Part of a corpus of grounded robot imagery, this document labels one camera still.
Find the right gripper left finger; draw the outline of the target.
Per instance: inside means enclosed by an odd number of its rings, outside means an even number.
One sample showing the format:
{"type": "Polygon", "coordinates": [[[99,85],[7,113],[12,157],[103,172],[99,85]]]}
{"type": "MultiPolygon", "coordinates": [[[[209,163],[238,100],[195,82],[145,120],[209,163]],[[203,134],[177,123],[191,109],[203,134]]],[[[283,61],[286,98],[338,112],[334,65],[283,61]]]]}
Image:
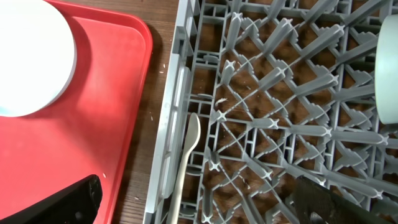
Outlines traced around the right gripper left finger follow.
{"type": "Polygon", "coordinates": [[[103,198],[100,178],[91,174],[1,220],[1,224],[92,224],[103,198]]]}

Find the white plastic spoon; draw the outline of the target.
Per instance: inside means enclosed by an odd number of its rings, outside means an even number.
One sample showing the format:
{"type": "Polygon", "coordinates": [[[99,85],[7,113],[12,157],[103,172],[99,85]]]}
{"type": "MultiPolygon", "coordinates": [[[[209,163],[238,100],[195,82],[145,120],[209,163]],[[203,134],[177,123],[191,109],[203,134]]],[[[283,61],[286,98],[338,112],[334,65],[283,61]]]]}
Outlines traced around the white plastic spoon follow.
{"type": "Polygon", "coordinates": [[[182,190],[184,184],[185,173],[187,169],[188,159],[190,153],[196,148],[201,135],[200,120],[196,113],[190,115],[188,122],[188,129],[185,136],[185,142],[183,147],[183,153],[179,165],[177,178],[175,181],[174,192],[172,195],[170,210],[167,215],[166,224],[176,224],[178,222],[178,216],[180,211],[180,203],[182,199],[182,190]]]}

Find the mint green bowl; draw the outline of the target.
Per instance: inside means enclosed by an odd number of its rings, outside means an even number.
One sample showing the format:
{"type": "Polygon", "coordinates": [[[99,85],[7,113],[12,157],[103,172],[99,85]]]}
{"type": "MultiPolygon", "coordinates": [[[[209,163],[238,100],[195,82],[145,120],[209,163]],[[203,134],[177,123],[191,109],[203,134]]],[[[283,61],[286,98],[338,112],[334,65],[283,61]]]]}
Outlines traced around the mint green bowl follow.
{"type": "Polygon", "coordinates": [[[387,16],[376,49],[375,96],[383,124],[397,124],[397,15],[387,16]]]}

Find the light blue plate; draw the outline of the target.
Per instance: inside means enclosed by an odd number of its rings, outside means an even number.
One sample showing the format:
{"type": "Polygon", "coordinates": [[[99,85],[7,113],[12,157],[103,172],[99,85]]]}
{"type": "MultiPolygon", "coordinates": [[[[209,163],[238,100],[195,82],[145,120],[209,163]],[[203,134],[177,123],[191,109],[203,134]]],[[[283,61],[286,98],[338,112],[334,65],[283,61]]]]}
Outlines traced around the light blue plate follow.
{"type": "Polygon", "coordinates": [[[77,49],[61,12],[46,1],[1,0],[1,116],[56,101],[75,73],[77,49]]]}

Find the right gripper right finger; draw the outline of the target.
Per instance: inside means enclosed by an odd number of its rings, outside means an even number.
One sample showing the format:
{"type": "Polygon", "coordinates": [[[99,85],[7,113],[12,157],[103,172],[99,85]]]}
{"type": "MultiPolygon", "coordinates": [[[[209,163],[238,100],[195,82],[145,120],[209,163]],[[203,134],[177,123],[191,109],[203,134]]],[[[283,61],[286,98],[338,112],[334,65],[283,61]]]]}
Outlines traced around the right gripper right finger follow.
{"type": "Polygon", "coordinates": [[[387,223],[303,175],[295,181],[294,207],[300,224],[387,223]]]}

